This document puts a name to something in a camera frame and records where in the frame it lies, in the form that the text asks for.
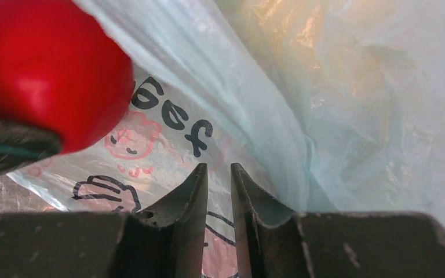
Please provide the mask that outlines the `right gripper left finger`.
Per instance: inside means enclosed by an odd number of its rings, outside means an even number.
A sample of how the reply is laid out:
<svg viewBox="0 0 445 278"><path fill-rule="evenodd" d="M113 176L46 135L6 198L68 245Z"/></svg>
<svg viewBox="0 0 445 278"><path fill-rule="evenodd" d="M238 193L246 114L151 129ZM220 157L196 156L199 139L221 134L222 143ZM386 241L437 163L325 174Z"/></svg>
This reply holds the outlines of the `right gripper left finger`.
<svg viewBox="0 0 445 278"><path fill-rule="evenodd" d="M0 277L200 277L207 166L137 214L0 215Z"/></svg>

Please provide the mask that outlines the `light blue printed plastic bag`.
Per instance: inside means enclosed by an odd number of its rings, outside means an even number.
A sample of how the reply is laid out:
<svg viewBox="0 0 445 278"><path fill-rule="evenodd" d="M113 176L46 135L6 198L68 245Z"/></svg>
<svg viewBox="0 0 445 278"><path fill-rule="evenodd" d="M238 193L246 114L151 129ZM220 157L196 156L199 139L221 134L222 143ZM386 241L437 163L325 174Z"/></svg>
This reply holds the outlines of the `light blue printed plastic bag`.
<svg viewBox="0 0 445 278"><path fill-rule="evenodd" d="M135 104L102 141L9 173L60 211L103 175L147 207L208 165L203 277L236 277L230 173L290 208L419 211L445 227L445 1L79 1L134 61Z"/></svg>

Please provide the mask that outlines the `red fake tomato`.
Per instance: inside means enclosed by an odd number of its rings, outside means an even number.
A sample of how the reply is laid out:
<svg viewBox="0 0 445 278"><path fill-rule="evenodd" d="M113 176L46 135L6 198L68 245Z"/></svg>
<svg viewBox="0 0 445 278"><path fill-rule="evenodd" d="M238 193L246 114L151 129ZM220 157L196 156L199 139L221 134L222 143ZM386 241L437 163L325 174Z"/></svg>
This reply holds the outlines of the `red fake tomato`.
<svg viewBox="0 0 445 278"><path fill-rule="evenodd" d="M76 152L118 125L133 88L130 57L73 1L0 1L0 118Z"/></svg>

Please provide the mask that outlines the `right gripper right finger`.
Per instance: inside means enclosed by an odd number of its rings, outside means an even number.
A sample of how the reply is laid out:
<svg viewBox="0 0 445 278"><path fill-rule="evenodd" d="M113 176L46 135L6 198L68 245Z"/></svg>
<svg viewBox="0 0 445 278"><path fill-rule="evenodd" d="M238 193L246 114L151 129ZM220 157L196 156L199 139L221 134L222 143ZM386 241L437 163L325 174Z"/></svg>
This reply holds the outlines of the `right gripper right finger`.
<svg viewBox="0 0 445 278"><path fill-rule="evenodd" d="M412 212L298 213L231 165L240 277L445 277L445 229Z"/></svg>

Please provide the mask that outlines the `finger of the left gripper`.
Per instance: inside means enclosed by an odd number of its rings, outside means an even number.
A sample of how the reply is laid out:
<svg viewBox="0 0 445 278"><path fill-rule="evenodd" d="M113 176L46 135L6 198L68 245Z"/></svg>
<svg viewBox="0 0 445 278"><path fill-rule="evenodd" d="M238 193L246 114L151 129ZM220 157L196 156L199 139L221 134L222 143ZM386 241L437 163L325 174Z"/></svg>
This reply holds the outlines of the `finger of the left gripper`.
<svg viewBox="0 0 445 278"><path fill-rule="evenodd" d="M0 119L0 175L61 152L58 134Z"/></svg>

